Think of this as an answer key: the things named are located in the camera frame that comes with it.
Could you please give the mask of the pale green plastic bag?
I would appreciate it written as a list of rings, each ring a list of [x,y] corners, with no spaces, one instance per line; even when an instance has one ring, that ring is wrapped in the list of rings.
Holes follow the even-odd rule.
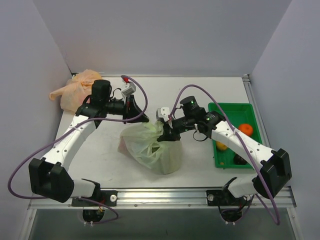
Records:
[[[181,167],[183,145],[180,140],[158,141],[163,133],[160,121],[129,126],[119,135],[117,151],[156,174],[171,174]]]

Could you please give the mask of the yellow orange lemon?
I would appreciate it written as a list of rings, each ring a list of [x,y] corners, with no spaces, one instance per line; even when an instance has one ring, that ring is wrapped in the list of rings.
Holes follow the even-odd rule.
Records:
[[[226,145],[224,145],[223,143],[219,142],[219,141],[216,141],[215,142],[216,144],[216,148],[219,150],[219,151],[226,151],[228,149],[228,147]]]

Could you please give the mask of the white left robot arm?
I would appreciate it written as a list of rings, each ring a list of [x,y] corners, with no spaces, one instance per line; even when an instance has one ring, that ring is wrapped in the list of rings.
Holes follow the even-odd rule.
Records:
[[[30,161],[28,171],[34,194],[60,203],[70,198],[83,198],[88,205],[95,206],[101,201],[101,185],[89,179],[72,179],[69,167],[83,143],[101,122],[108,120],[108,115],[120,116],[118,122],[124,124],[149,121],[145,109],[140,109],[135,101],[134,92],[141,85],[129,76],[121,78],[124,82],[121,99],[112,95],[110,81],[95,80],[91,93],[75,112],[66,132],[42,158]]]

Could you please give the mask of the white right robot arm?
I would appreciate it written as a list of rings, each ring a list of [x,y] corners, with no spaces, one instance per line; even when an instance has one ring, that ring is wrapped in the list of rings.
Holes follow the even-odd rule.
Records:
[[[246,177],[234,177],[224,185],[221,197],[226,204],[232,205],[239,198],[254,194],[272,199],[292,178],[290,157],[284,149],[262,145],[229,124],[222,114],[200,107],[194,96],[184,98],[180,105],[184,114],[180,118],[171,117],[168,107],[157,109],[157,120],[163,124],[158,142],[179,141],[182,133],[196,131],[224,144],[256,171]]]

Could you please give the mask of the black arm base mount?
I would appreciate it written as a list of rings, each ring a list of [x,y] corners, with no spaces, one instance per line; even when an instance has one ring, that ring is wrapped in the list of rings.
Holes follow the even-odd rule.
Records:
[[[236,198],[228,190],[229,185],[236,179],[236,177],[233,177],[221,188],[206,190],[207,205],[211,207],[245,206],[248,203],[246,196]]]

